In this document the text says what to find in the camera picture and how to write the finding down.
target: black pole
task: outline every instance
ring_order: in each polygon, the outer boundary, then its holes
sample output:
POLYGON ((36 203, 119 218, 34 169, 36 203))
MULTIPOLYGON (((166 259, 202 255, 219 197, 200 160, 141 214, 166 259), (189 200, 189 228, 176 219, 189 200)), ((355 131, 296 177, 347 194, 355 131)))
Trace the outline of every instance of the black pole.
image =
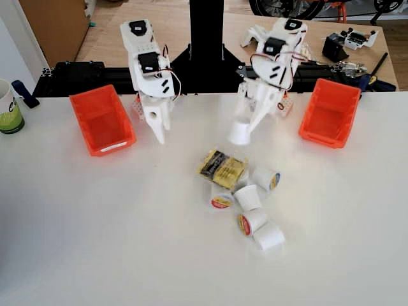
POLYGON ((222 61, 224 0, 190 0, 191 45, 193 63, 222 61))
POLYGON ((190 0, 191 43, 171 63, 182 94, 237 92, 245 63, 222 43, 223 22, 224 0, 190 0))

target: red label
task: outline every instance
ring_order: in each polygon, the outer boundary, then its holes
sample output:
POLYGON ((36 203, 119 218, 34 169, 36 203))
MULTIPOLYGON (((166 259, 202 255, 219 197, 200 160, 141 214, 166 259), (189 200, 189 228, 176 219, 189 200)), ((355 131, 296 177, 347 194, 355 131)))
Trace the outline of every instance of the red label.
POLYGON ((247 218, 245 218, 243 215, 239 215, 238 223, 240 225, 242 233, 244 233, 245 236, 249 236, 251 234, 251 227, 249 226, 247 218))
POLYGON ((211 200, 211 205, 214 206, 215 208, 227 208, 229 206, 219 203, 218 201, 211 200))

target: wooden cabinet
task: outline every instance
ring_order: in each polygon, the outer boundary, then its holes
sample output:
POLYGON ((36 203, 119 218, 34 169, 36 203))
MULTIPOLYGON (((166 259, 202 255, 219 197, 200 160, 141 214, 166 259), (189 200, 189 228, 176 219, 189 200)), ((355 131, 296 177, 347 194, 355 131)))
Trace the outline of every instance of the wooden cabinet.
POLYGON ((20 0, 50 66, 74 61, 88 30, 84 0, 20 0))

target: yellow package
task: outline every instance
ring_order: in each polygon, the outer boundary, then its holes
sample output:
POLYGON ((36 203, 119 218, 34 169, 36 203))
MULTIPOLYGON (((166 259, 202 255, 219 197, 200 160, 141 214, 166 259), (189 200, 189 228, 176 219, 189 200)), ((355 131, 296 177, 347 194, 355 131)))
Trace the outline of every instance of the yellow package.
POLYGON ((227 189, 233 189, 247 167, 247 161, 239 161, 218 150, 211 150, 198 173, 227 189))

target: white coffee pod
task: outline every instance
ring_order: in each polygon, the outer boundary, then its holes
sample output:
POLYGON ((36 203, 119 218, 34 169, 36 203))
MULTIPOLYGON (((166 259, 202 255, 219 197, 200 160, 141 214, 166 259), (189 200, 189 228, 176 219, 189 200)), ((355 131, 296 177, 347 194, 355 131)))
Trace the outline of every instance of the white coffee pod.
POLYGON ((228 208, 234 204, 235 199, 231 193, 226 188, 223 188, 222 186, 212 183, 211 184, 211 199, 210 199, 210 205, 215 208, 228 208))
POLYGON ((252 180, 255 184, 261 186, 267 191, 271 191, 277 186, 280 180, 280 173, 266 167, 257 166, 252 174, 252 180))
POLYGON ((256 185, 248 185, 237 190, 234 197, 238 200, 242 210, 247 212, 255 208, 261 208, 261 200, 259 199, 256 185))
POLYGON ((238 215, 238 225, 245 236, 251 236, 258 228, 268 220, 267 214, 262 208, 238 215))
POLYGON ((246 117, 237 118, 231 128, 228 140, 235 145, 247 145, 251 142, 251 134, 248 130, 249 119, 246 117))
POLYGON ((237 191, 241 188, 244 188, 245 186, 249 185, 249 170, 246 169, 243 174, 241 174, 240 178, 238 179, 238 182, 235 184, 234 190, 237 191))
POLYGON ((268 221, 252 235, 261 250, 267 250, 285 241, 281 229, 273 221, 268 221))

